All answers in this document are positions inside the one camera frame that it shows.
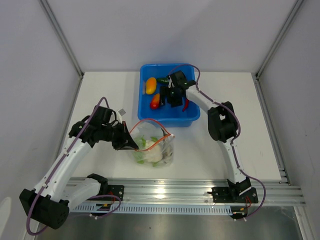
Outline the red toy chili pepper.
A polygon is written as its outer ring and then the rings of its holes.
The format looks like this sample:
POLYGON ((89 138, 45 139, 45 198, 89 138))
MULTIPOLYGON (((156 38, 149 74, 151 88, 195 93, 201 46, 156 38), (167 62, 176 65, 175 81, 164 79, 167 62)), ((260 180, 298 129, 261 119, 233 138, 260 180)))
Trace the red toy chili pepper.
POLYGON ((189 99, 185 98, 184 107, 183 107, 183 109, 182 109, 183 112, 185 112, 185 111, 188 109, 189 104, 190 104, 189 99))

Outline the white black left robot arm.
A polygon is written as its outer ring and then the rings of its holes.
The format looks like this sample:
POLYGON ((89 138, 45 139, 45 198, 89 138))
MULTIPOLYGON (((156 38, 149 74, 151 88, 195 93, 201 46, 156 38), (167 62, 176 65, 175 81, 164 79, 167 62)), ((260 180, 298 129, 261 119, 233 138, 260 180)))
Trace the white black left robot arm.
POLYGON ((138 145, 122 120, 124 110, 96 106, 91 115, 76 122, 60 155, 45 176, 31 190, 24 189, 19 200, 27 220, 35 220, 51 229, 60 228, 70 210, 89 199, 120 201, 111 195, 108 179, 91 173, 85 180, 66 190, 71 176, 84 157, 99 142, 110 142, 114 150, 135 150, 138 145))

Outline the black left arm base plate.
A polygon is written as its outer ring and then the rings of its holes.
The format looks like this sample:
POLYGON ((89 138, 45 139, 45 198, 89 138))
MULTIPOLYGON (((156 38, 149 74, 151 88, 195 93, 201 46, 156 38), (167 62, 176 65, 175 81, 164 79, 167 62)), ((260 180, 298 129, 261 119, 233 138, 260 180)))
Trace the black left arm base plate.
POLYGON ((124 197, 124 192, 125 192, 125 186, 124 185, 109 185, 107 189, 107 194, 108 195, 114 195, 117 196, 118 198, 123 200, 124 197))

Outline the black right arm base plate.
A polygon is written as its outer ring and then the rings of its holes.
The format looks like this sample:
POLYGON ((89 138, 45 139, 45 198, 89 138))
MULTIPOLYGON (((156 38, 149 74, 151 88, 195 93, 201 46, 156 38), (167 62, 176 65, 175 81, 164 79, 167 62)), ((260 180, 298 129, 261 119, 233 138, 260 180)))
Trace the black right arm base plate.
POLYGON ((211 195, 214 203, 236 203, 244 204, 246 200, 249 200, 249 203, 257 204, 258 194, 254 187, 251 187, 245 193, 238 195, 234 191, 231 191, 228 187, 216 186, 212 187, 207 194, 211 195))

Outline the clear orange-zipper zip bag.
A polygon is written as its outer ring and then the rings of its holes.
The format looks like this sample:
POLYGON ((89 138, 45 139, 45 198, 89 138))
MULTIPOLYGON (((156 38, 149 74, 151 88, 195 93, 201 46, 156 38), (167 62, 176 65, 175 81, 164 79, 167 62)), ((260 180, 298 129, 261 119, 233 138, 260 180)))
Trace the clear orange-zipper zip bag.
POLYGON ((130 136, 138 149, 131 150, 128 155, 137 164, 162 168, 172 163, 175 136, 159 121, 152 118, 140 120, 131 129, 130 136))

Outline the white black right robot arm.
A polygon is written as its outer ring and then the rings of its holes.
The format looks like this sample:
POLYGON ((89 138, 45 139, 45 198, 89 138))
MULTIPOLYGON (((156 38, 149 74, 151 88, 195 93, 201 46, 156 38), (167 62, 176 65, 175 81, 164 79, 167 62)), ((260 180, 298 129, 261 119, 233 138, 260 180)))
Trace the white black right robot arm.
POLYGON ((236 139, 241 133, 241 127, 232 103, 219 103, 210 98, 199 88, 197 80, 188 80, 181 70, 170 72, 167 78, 168 86, 160 89, 160 102, 178 107, 186 98, 207 114, 208 133, 219 144, 228 170, 228 190, 223 197, 234 202, 241 201, 252 185, 250 178, 243 173, 242 162, 238 157, 236 139))

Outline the red orange toy mango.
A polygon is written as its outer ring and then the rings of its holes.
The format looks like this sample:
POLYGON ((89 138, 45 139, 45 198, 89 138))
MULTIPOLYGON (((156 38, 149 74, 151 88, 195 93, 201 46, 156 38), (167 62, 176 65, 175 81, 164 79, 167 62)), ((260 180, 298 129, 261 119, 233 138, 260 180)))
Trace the red orange toy mango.
POLYGON ((153 96, 150 104, 149 104, 149 107, 152 109, 152 110, 156 110, 159 108, 160 106, 160 102, 161 102, 161 97, 160 97, 160 94, 157 93, 153 96))

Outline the white toy cauliflower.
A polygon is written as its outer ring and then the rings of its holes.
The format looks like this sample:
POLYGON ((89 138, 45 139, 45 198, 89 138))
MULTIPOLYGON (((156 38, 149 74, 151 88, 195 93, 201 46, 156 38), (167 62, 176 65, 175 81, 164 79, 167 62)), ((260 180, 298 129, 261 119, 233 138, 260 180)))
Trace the white toy cauliflower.
POLYGON ((154 146, 154 141, 147 140, 145 143, 146 151, 142 152, 143 159, 148 163, 157 163, 163 158, 162 147, 159 144, 154 146))

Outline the grey toy fish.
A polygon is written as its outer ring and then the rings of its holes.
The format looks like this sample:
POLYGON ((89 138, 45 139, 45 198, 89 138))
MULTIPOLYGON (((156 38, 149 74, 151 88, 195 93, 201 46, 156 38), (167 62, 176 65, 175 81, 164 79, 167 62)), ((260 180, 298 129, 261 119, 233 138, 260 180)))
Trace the grey toy fish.
POLYGON ((174 155, 174 145, 173 145, 173 141, 171 140, 164 146, 164 149, 162 152, 161 164, 164 166, 171 164, 173 161, 173 155, 174 155))

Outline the dark green toy cucumber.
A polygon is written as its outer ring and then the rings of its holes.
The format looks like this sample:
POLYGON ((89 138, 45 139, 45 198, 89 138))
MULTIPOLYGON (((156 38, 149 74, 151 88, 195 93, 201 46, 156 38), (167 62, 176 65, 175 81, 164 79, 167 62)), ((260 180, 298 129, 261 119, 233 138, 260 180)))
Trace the dark green toy cucumber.
POLYGON ((159 77, 159 78, 156 78, 156 81, 160 84, 167 85, 170 82, 170 79, 167 77, 159 77))

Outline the green toy lettuce leaf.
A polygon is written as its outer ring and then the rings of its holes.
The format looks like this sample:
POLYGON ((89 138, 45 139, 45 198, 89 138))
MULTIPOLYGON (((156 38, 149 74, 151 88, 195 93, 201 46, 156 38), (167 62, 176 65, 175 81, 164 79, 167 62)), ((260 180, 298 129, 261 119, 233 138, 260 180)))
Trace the green toy lettuce leaf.
POLYGON ((132 155, 135 159, 135 161, 138 163, 138 164, 152 164, 152 165, 155 165, 156 163, 151 163, 151 162, 146 162, 144 159, 143 159, 143 151, 146 151, 147 149, 145 149, 145 145, 146 145, 146 141, 147 140, 151 140, 154 142, 154 144, 158 141, 158 138, 155 137, 155 136, 151 136, 150 138, 146 139, 143 135, 141 136, 138 136, 136 137, 135 139, 135 142, 137 143, 138 145, 138 150, 135 150, 132 155))

